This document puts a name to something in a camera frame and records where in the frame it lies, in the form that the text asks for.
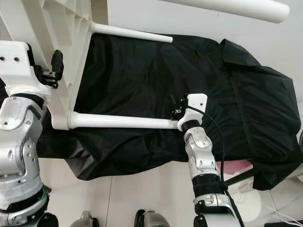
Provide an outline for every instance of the white bar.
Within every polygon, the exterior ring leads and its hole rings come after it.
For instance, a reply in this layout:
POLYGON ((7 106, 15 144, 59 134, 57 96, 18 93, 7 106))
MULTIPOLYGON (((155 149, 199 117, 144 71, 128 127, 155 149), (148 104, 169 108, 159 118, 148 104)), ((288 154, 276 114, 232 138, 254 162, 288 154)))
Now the white bar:
POLYGON ((280 23, 289 14, 289 7, 272 0, 162 0, 280 23))
POLYGON ((144 117, 124 117, 71 112, 68 116, 69 129, 91 128, 141 128, 178 129, 177 121, 144 117))
POLYGON ((125 29, 125 28, 97 24, 95 22, 91 22, 90 27, 91 27, 91 30, 93 33, 117 35, 117 36, 159 41, 159 42, 165 42, 165 43, 172 43, 172 40, 173 40, 172 37, 170 37, 170 36, 157 35, 157 34, 152 34, 152 33, 147 33, 147 32, 139 32, 139 31, 134 31, 134 30, 125 29))

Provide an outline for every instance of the black fabric cover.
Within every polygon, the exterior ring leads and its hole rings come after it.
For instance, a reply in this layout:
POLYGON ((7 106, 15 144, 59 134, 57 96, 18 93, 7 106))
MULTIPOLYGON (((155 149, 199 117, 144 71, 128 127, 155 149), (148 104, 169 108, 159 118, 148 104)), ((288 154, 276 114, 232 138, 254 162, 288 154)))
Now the black fabric cover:
MULTIPOLYGON (((184 93, 205 93, 206 112, 223 131, 225 160, 249 160, 259 172, 254 188, 273 188, 303 161, 296 138, 301 123, 292 80, 261 66, 243 47, 228 40, 219 44, 201 37, 173 37, 174 42, 167 44, 93 35, 75 111, 169 119, 170 95, 179 100, 184 93)), ((220 160, 216 127, 207 118, 203 127, 220 160)), ((37 150, 39 157, 65 158, 82 180, 187 161, 183 136, 177 130, 57 131, 51 127, 49 113, 37 150)))

